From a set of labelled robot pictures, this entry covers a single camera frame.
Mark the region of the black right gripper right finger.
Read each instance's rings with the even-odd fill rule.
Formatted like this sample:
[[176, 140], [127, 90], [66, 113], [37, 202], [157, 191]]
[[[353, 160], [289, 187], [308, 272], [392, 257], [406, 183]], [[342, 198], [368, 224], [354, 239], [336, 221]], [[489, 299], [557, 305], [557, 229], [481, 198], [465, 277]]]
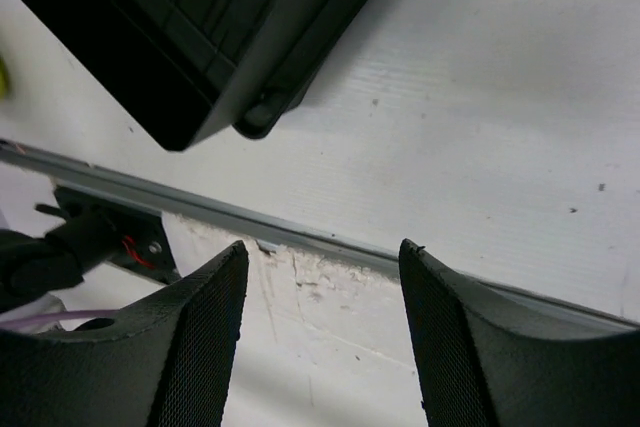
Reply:
[[409, 239], [399, 277], [429, 425], [638, 425], [638, 326], [510, 298]]

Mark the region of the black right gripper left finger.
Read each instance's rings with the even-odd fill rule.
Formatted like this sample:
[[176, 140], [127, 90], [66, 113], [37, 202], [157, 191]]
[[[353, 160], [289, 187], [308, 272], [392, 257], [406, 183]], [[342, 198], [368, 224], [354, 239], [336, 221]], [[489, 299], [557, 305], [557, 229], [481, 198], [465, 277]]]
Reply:
[[112, 317], [74, 331], [3, 331], [2, 425], [220, 425], [248, 267], [237, 241]]

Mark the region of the black drip tray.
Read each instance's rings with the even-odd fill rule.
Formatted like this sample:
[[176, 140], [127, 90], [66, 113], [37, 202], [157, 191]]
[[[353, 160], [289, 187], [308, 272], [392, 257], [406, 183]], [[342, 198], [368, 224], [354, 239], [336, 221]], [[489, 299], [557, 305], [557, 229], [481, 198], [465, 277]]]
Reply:
[[164, 149], [265, 137], [368, 0], [21, 0]]

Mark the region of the lime green bowl front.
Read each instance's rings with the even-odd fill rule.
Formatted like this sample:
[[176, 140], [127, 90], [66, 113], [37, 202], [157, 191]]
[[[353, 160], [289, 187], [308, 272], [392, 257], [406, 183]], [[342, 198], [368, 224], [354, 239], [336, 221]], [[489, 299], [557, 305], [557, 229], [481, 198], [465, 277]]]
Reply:
[[0, 58], [0, 98], [4, 99], [10, 91], [10, 81], [5, 63]]

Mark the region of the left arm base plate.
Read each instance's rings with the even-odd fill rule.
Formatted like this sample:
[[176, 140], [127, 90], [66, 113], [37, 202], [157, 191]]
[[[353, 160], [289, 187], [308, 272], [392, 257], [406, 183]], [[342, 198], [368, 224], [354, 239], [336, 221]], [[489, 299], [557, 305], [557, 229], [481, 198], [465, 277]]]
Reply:
[[181, 278], [159, 212], [70, 187], [57, 187], [54, 197], [55, 206], [35, 206], [63, 220], [45, 238], [70, 251], [84, 271], [109, 262], [164, 285]]

